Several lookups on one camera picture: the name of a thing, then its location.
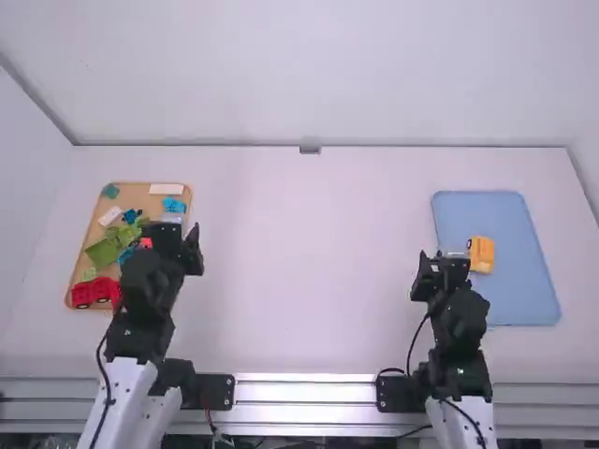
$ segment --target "white backdrop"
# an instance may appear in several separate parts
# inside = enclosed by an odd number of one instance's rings
[[[0,0],[82,143],[560,143],[599,202],[599,4]]]
[[[0,67],[0,333],[48,221],[70,143]]]

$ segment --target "white table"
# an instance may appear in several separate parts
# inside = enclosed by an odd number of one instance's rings
[[[231,431],[245,433],[280,433],[281,427],[269,430],[264,423],[281,422],[288,433],[394,434],[402,430],[397,423],[408,429],[421,422],[377,413],[369,381],[382,367],[404,365],[424,313],[407,290],[420,249],[436,248],[431,196],[447,189],[519,191],[562,320],[555,327],[501,327],[486,335],[500,432],[599,435],[599,349],[592,338],[599,232],[566,150],[324,148],[321,155],[300,155],[297,148],[80,149],[0,341],[2,374],[19,382],[23,376],[68,381],[37,387],[28,381],[21,390],[3,381],[0,387],[17,392],[13,397],[94,393],[93,351],[109,317],[71,311],[62,297],[95,199],[108,181],[180,181],[194,190],[191,217],[200,221],[207,271],[185,281],[168,354],[193,360],[197,370],[235,372],[248,381],[238,388],[243,403],[219,417]],[[425,327],[414,364],[430,347]],[[243,374],[290,372],[304,375]],[[317,372],[347,375],[309,374]],[[253,384],[267,379],[277,382]],[[286,383],[282,390],[277,385],[283,379],[310,382]],[[316,404],[323,395],[353,404]],[[289,405],[293,398],[313,400],[316,411]],[[256,405],[266,399],[287,405]],[[370,406],[356,408],[362,401]],[[17,401],[5,408],[16,424],[0,429],[26,427],[32,414],[42,421],[60,416],[65,422],[56,426],[75,429],[90,406],[78,404],[33,412]],[[175,427],[198,431],[198,422],[200,415],[187,412]]]

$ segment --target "black cable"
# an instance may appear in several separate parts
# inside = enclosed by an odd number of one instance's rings
[[[254,444],[254,447],[252,449],[258,449],[258,447],[260,447],[262,445],[262,443],[265,441],[266,441],[266,437],[263,438],[262,440],[260,440],[259,442],[257,442],[256,444]]]
[[[405,375],[408,377],[411,376],[411,374],[410,374],[410,358],[412,357],[412,351],[414,351],[414,345],[416,344],[416,339],[418,338],[420,329],[422,329],[422,327],[426,323],[429,316],[430,315],[428,313],[426,315],[424,315],[424,318],[422,318],[422,321],[418,325],[418,328],[416,329],[416,333],[414,334],[414,337],[412,338],[412,342],[410,343],[410,349],[408,350],[408,356],[406,357],[406,360],[405,360]]]
[[[470,424],[472,424],[476,430],[476,434],[478,435],[479,444],[482,446],[482,449],[487,449],[487,444],[485,443],[485,437],[483,436],[483,432],[480,431],[480,426],[476,423],[476,421],[472,418],[472,416],[470,416],[468,413],[466,413],[464,410],[462,410],[460,407],[458,407],[453,402],[449,402],[447,399],[440,399],[440,402],[444,402],[445,404],[454,408],[464,418],[466,418],[468,421],[470,421]]]
[[[102,345],[106,341],[108,336],[108,330],[104,333],[104,337],[100,340],[97,348],[95,348],[95,363],[97,363],[97,367],[100,368],[100,373],[102,374],[102,378],[104,379],[104,384],[106,384],[106,401],[104,402],[104,409],[102,410],[102,415],[100,416],[100,421],[97,423],[97,427],[95,428],[94,437],[92,438],[92,442],[90,443],[90,449],[95,448],[95,444],[97,443],[97,439],[100,436],[100,431],[104,426],[104,421],[106,421],[106,416],[109,414],[109,406],[112,402],[112,389],[110,387],[109,375],[106,373],[104,366],[102,365],[102,360],[100,358],[100,350],[102,349]]]
[[[402,438],[406,438],[409,437],[410,435],[414,435],[415,433],[418,433],[421,430],[424,430],[425,428],[432,428],[431,424],[427,424],[426,426],[420,426],[415,428],[414,430],[410,430],[409,432],[405,432],[402,435],[400,435],[399,437],[397,437],[398,440],[401,440]]]
[[[378,374],[376,377],[380,376],[381,374],[385,374],[386,372],[398,372],[399,374],[405,375],[405,371],[403,369],[390,367],[390,368],[383,368],[380,371],[378,371]]]

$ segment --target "metal frame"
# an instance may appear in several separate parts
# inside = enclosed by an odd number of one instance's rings
[[[426,414],[380,413],[373,374],[236,374],[235,406],[214,412],[233,435],[394,437]],[[83,430],[97,393],[92,378],[0,377],[0,432]],[[599,440],[599,384],[497,383],[499,438]],[[205,434],[203,411],[180,411],[169,433]],[[432,438],[430,430],[418,434]]]

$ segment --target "blue mat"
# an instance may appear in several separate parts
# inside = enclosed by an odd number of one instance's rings
[[[516,192],[437,192],[432,211],[439,247],[467,251],[471,236],[495,241],[491,274],[471,273],[490,302],[489,326],[553,326],[562,312],[524,198]]]

